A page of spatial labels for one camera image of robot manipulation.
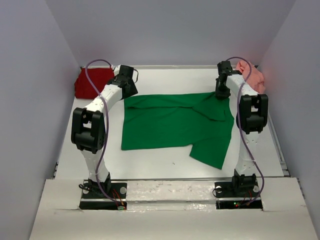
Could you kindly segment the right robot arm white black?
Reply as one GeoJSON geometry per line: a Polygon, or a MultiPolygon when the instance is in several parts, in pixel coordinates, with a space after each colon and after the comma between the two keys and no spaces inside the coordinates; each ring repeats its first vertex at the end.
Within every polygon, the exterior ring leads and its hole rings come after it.
{"type": "Polygon", "coordinates": [[[230,181],[216,182],[212,193],[216,198],[241,198],[246,194],[255,200],[260,196],[257,175],[261,176],[254,158],[258,138],[268,122],[269,98],[254,90],[239,70],[229,60],[217,64],[218,77],[215,93],[217,99],[225,100],[231,93],[236,96],[236,125],[240,134],[239,155],[234,175],[230,181]]]}

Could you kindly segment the green t shirt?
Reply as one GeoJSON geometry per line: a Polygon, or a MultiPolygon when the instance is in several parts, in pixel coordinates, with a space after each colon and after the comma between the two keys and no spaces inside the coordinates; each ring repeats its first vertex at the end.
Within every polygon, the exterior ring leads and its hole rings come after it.
{"type": "Polygon", "coordinates": [[[220,170],[233,125],[229,98],[214,92],[132,96],[124,100],[121,149],[191,146],[191,158],[220,170]]]}

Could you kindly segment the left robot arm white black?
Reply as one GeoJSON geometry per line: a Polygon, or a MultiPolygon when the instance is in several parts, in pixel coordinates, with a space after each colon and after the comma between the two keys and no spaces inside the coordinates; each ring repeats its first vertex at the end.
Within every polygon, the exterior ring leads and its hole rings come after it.
{"type": "Polygon", "coordinates": [[[138,93],[133,80],[134,67],[118,65],[113,69],[114,77],[109,79],[99,90],[89,77],[89,68],[84,73],[97,97],[85,107],[77,107],[72,113],[71,142],[83,155],[87,170],[88,183],[83,186],[86,191],[94,191],[97,196],[109,197],[111,176],[105,162],[109,135],[109,110],[119,101],[138,93]]]}

